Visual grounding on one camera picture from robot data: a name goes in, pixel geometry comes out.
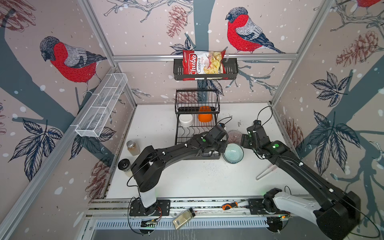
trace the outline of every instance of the white mesh basket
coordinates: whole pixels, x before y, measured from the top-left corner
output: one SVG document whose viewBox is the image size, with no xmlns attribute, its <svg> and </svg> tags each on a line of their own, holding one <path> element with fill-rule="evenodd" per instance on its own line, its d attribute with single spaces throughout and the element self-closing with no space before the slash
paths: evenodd
<svg viewBox="0 0 384 240">
<path fill-rule="evenodd" d="M 81 137 L 99 137 L 122 93 L 127 76 L 113 73 L 76 128 Z"/>
</svg>

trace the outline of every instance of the black basket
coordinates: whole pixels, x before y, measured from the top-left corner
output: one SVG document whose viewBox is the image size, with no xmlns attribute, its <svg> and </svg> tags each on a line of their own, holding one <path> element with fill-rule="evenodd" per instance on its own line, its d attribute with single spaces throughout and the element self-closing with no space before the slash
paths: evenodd
<svg viewBox="0 0 384 240">
<path fill-rule="evenodd" d="M 200 78 L 201 80 L 209 80 L 209 78 L 215 78 L 215 80 L 235 80 L 239 73 L 237 58 L 223 58 L 222 63 L 225 69 L 225 73 L 219 74 L 184 74 L 183 59 L 176 58 L 173 60 L 173 74 L 175 80 L 182 81 L 184 78 Z"/>
<path fill-rule="evenodd" d="M 199 112 L 200 107 L 208 106 L 211 111 Z M 185 142 L 195 134 L 209 132 L 217 124 L 217 115 L 220 112 L 220 101 L 217 90 L 213 89 L 189 89 L 176 90 L 176 137 L 175 145 Z M 210 122 L 200 122 L 198 114 L 212 114 Z M 180 114 L 192 114 L 194 122 L 190 127 L 182 127 L 179 123 Z M 219 159 L 220 153 L 213 152 L 203 154 L 190 159 Z"/>
</svg>

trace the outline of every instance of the white table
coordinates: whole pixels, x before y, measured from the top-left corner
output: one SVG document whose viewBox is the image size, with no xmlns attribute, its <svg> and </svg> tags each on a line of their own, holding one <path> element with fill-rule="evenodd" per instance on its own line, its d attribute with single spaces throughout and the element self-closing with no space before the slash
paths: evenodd
<svg viewBox="0 0 384 240">
<path fill-rule="evenodd" d="M 226 124 L 227 132 L 238 130 L 246 133 L 246 128 L 252 125 L 258 112 L 266 106 L 266 103 L 222 103 L 218 120 L 231 115 L 233 119 Z M 259 120 L 265 122 L 270 116 L 270 109 L 264 109 L 260 113 Z M 273 117 L 264 125 L 264 129 L 271 141 L 285 142 Z M 125 143 L 133 140 L 141 150 L 149 145 L 153 145 L 154 149 L 164 148 L 175 144 L 175 134 L 174 105 L 138 105 Z M 132 156 L 124 145 L 119 161 L 128 158 L 133 163 L 137 156 Z M 244 158 L 237 164 L 227 163 L 222 156 L 217 160 L 183 160 L 164 169 L 159 183 L 155 186 L 156 196 L 164 198 L 255 196 L 263 195 L 274 187 L 284 189 L 285 185 L 290 187 L 294 195 L 308 194 L 281 169 L 276 169 L 256 181 L 256 176 L 269 164 L 268 160 L 257 158 L 250 149 L 244 149 Z M 137 197 L 137 188 L 126 186 L 128 179 L 123 171 L 116 168 L 107 198 Z M 134 178 L 129 183 L 136 184 Z"/>
</svg>

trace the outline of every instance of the red chip bag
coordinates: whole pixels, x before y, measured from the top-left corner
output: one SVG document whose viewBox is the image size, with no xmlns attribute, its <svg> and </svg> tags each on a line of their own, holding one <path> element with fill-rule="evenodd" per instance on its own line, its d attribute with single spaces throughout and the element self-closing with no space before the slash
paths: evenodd
<svg viewBox="0 0 384 240">
<path fill-rule="evenodd" d="M 219 74 L 225 73 L 222 52 L 183 50 L 184 74 Z M 202 80 L 204 78 L 184 78 L 186 80 Z"/>
</svg>

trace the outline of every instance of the gray floor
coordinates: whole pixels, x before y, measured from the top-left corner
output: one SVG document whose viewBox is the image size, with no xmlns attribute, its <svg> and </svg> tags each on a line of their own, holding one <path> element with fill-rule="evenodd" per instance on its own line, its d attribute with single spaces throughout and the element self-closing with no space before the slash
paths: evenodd
<svg viewBox="0 0 384 240">
<path fill-rule="evenodd" d="M 158 230 L 150 236 L 141 236 L 128 230 L 95 230 L 92 240 L 329 240 L 313 223 L 294 217 L 289 220 L 281 234 L 271 233 L 266 228 L 227 228 L 195 230 Z"/>
</svg>

